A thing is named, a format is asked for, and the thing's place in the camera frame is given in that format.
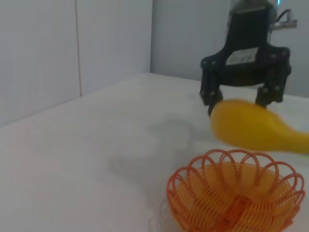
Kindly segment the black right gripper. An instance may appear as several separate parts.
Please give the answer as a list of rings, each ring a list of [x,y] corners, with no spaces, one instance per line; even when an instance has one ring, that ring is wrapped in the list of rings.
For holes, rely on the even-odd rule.
[[[237,4],[230,11],[225,44],[201,61],[200,96],[208,116],[223,100],[220,85],[258,88],[255,104],[267,108],[283,101],[290,69],[274,69],[289,63],[290,49],[268,42],[277,10],[273,4]]]

